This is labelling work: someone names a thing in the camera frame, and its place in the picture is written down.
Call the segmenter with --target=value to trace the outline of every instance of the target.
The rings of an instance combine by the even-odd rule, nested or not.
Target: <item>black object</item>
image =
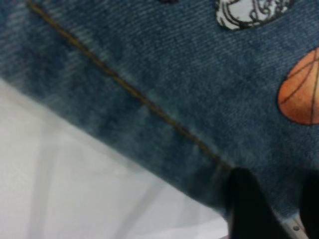
[[[160,0],[162,3],[176,3],[177,0]]]
[[[247,169],[234,169],[228,183],[230,239],[291,239],[277,221],[258,185]],[[301,219],[310,239],[319,239],[319,175],[305,182]]]

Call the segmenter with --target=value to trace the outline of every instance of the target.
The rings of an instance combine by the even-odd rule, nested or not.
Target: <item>white sheet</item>
[[[0,79],[1,239],[219,239],[224,220]]]

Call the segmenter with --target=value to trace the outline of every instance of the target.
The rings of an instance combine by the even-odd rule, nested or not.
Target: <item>white printed graphic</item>
[[[230,30],[266,24],[282,16],[294,0],[216,0],[216,19]]]

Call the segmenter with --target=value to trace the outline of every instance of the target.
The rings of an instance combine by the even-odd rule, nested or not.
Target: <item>orange basketball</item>
[[[319,47],[309,52],[290,71],[278,92],[281,112],[294,122],[319,123]]]

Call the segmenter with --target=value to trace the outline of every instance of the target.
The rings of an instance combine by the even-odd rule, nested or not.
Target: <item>seam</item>
[[[209,147],[198,139],[196,136],[188,132],[184,127],[182,127],[178,122],[167,116],[159,107],[157,107],[153,102],[146,98],[137,89],[128,84],[123,80],[115,71],[111,70],[107,65],[105,65],[94,53],[92,53],[84,44],[77,40],[73,35],[65,31],[58,23],[56,23],[41,7],[32,2],[32,0],[26,0],[27,4],[30,6],[33,12],[41,16],[49,25],[51,25],[60,35],[65,37],[71,44],[76,46],[82,51],[84,55],[90,58],[97,66],[99,66],[104,73],[111,76],[118,84],[124,87],[129,93],[134,97],[138,98],[143,104],[149,107],[151,111],[156,113],[162,119],[164,119],[168,124],[173,126],[179,133],[181,133],[186,138],[193,141],[197,146],[203,150],[206,154],[214,159],[214,161],[219,164],[223,169],[230,171],[233,169],[229,163],[223,161],[217,154],[209,149]]]

